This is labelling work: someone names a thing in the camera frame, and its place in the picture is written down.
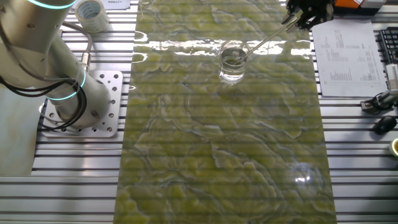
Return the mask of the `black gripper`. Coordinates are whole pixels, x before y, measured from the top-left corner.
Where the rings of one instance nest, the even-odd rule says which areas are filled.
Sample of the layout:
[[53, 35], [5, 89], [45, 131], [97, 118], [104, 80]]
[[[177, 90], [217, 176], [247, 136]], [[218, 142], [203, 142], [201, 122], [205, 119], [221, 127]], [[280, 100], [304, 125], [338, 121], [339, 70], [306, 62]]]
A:
[[313, 26], [326, 22], [324, 17], [332, 17], [333, 3], [332, 0], [288, 0], [288, 13], [284, 16], [282, 25], [287, 25], [287, 32], [310, 30]]

